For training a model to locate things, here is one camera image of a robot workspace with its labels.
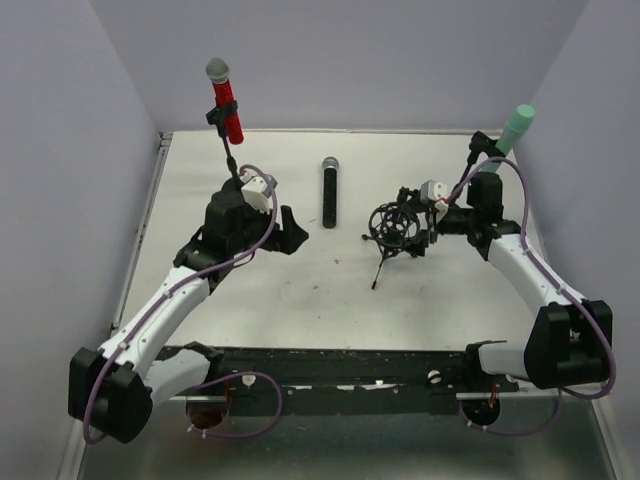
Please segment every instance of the black metal base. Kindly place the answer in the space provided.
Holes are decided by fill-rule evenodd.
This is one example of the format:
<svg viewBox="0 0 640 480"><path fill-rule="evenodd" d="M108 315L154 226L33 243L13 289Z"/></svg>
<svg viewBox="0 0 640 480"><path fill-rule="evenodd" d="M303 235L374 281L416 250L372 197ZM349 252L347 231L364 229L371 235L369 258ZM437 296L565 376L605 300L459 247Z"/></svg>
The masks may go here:
<svg viewBox="0 0 640 480"><path fill-rule="evenodd" d="M181 347L165 347L159 360ZM273 377L284 394L283 415L372 415L400 413L457 414L457 393L488 394L494 383L501 392L518 390L503 376L472 374L465 352L290 350L218 348L223 356L215 376L257 371ZM227 386L191 389L200 396L187 408L226 411L229 415L270 416L276 410L273 387L258 379L247 387L241 379ZM202 401L203 396L210 399Z"/></svg>

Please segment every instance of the microphone clip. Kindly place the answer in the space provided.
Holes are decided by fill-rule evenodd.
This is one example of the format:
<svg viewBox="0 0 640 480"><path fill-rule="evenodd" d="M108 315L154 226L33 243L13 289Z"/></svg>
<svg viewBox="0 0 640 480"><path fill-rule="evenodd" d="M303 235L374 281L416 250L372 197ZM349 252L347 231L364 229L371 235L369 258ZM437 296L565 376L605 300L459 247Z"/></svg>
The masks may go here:
<svg viewBox="0 0 640 480"><path fill-rule="evenodd" d="M497 142L497 139L489 138L489 136L479 130L474 133L469 143L467 165L475 165L481 153L485 153L489 157L504 157L505 154L496 147Z"/></svg>
<svg viewBox="0 0 640 480"><path fill-rule="evenodd" d="M215 125L216 130L218 130L218 136L220 138L227 137L227 126L226 120L227 118L235 115L238 112L238 102L233 101L224 107L218 105L216 101L216 106L213 107L206 115L207 123L209 125Z"/></svg>

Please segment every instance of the red microphone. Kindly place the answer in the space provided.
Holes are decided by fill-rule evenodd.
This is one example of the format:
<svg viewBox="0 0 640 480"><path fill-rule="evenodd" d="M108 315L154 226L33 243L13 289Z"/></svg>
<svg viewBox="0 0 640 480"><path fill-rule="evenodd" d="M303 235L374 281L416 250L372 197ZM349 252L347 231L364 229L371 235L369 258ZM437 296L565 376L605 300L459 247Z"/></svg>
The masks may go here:
<svg viewBox="0 0 640 480"><path fill-rule="evenodd" d="M213 84L213 91L216 94L216 101L220 108L224 108L233 102L233 92L229 82L229 65L221 58L212 58L207 64L207 76ZM238 114L234 113L227 117L225 121L229 142L233 145L240 145L244 141L242 127Z"/></svg>

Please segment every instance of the screw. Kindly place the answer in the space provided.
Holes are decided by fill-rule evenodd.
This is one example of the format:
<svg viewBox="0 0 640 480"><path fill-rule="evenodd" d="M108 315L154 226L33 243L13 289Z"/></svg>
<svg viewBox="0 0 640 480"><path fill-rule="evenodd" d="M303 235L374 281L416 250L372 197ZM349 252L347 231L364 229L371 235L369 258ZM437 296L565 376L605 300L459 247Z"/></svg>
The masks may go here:
<svg viewBox="0 0 640 480"><path fill-rule="evenodd" d="M477 247L478 245L480 245L480 243L482 243L482 233L480 233L480 232L472 232L472 233L469 234L467 239L469 240L469 243L473 247Z"/></svg>
<svg viewBox="0 0 640 480"><path fill-rule="evenodd" d="M429 383L435 385L436 383L440 383L442 381L442 376L438 370L431 370L427 373L427 379L429 379Z"/></svg>
<svg viewBox="0 0 640 480"><path fill-rule="evenodd" d="M251 385L256 383L256 376L255 375L243 375L242 376L242 383L245 386L250 387Z"/></svg>

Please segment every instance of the microphone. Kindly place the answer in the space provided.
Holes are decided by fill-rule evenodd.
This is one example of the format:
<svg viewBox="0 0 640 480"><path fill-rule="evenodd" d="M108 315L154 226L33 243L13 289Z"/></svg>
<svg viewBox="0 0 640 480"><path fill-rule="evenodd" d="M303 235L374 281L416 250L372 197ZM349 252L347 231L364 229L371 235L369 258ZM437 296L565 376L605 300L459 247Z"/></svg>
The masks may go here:
<svg viewBox="0 0 640 480"><path fill-rule="evenodd" d="M334 157L327 157L322 161L322 169L324 170L322 226L324 228L333 228L336 226L338 215L338 168L340 168L340 164Z"/></svg>
<svg viewBox="0 0 640 480"><path fill-rule="evenodd" d="M218 106L224 108L232 103L234 98L231 83L229 82L229 65L221 58L214 57L207 64L207 76L213 84ZM227 117L225 127L230 143L240 145L244 141L242 127L240 126L240 119L237 113Z"/></svg>
<svg viewBox="0 0 640 480"><path fill-rule="evenodd" d="M502 130L502 135L500 135L498 143L496 143L496 147L504 153L505 157L520 137L527 133L535 117L536 109L531 105L519 105L511 114L511 117L509 117L509 120L507 120ZM486 165L482 171L495 173L500 165L501 163L498 162L490 163Z"/></svg>

